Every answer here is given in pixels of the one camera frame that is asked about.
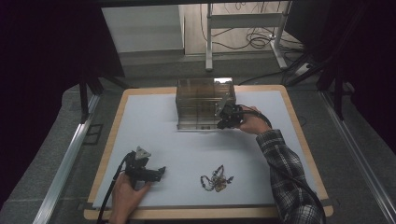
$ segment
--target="plaid shirt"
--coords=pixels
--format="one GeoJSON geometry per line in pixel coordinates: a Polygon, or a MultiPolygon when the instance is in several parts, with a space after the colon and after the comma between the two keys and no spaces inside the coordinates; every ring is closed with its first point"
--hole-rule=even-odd
{"type": "MultiPolygon", "coordinates": [[[[300,159],[286,146],[280,130],[261,133],[256,140],[269,163],[306,183],[300,159]]],[[[321,223],[323,214],[313,198],[273,168],[271,168],[271,188],[283,223],[321,223]]]]}

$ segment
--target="black curtain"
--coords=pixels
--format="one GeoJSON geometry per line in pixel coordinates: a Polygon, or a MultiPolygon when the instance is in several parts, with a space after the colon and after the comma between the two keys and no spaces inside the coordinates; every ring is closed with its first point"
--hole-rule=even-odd
{"type": "Polygon", "coordinates": [[[353,104],[396,153],[395,52],[396,2],[371,1],[340,62],[353,104]]]}
{"type": "Polygon", "coordinates": [[[1,204],[20,180],[80,76],[123,76],[94,2],[1,1],[1,204]]]}

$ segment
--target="clear plastic box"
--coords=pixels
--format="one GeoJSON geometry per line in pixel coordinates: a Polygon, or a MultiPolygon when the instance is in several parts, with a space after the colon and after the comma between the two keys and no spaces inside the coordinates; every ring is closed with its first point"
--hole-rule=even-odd
{"type": "Polygon", "coordinates": [[[216,104],[228,94],[229,102],[235,104],[233,79],[185,78],[177,82],[177,115],[179,130],[217,129],[220,119],[216,114],[216,104]]]}

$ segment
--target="human hand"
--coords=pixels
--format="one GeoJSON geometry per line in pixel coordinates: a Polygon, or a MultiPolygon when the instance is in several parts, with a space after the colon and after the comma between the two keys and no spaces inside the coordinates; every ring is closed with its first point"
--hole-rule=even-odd
{"type": "Polygon", "coordinates": [[[144,195],[149,191],[151,183],[148,182],[140,190],[134,190],[131,186],[130,177],[121,173],[117,178],[112,192],[111,224],[124,224],[128,216],[136,209],[144,195]]]}
{"type": "MultiPolygon", "coordinates": [[[[242,108],[243,110],[253,109],[261,113],[261,111],[258,110],[256,106],[251,106],[251,107],[242,106],[242,108]]],[[[255,134],[260,134],[271,130],[271,128],[264,120],[253,114],[244,114],[243,121],[239,125],[237,125],[236,128],[240,129],[245,133],[255,133],[255,134]]]]}

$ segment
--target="aluminum rail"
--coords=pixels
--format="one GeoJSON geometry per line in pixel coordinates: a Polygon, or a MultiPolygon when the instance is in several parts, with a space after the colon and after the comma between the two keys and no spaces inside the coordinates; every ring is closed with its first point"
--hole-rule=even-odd
{"type": "Polygon", "coordinates": [[[73,167],[73,164],[76,160],[76,156],[79,152],[79,149],[82,145],[84,137],[90,127],[93,111],[95,110],[97,103],[100,99],[100,96],[94,95],[89,103],[89,116],[85,123],[79,124],[76,130],[75,135],[73,136],[72,141],[70,142],[69,148],[64,154],[64,159],[62,160],[61,165],[52,180],[51,185],[49,186],[49,191],[47,192],[46,197],[44,198],[43,203],[41,204],[40,209],[35,216],[34,224],[45,224],[50,221],[50,216],[55,208],[56,203],[58,202],[59,196],[64,188],[64,183],[69,176],[70,170],[73,167]]]}
{"type": "Polygon", "coordinates": [[[358,165],[358,168],[360,169],[361,174],[364,177],[364,180],[366,181],[370,191],[373,193],[388,223],[396,223],[395,205],[393,204],[384,186],[376,177],[370,164],[367,162],[364,155],[361,153],[361,149],[358,143],[353,138],[347,125],[338,118],[335,111],[332,109],[332,99],[330,98],[328,93],[323,91],[320,91],[319,95],[322,97],[325,105],[327,106],[327,109],[332,117],[332,120],[335,123],[336,128],[343,136],[344,141],[346,142],[346,146],[349,149],[352,158],[358,165]]]}

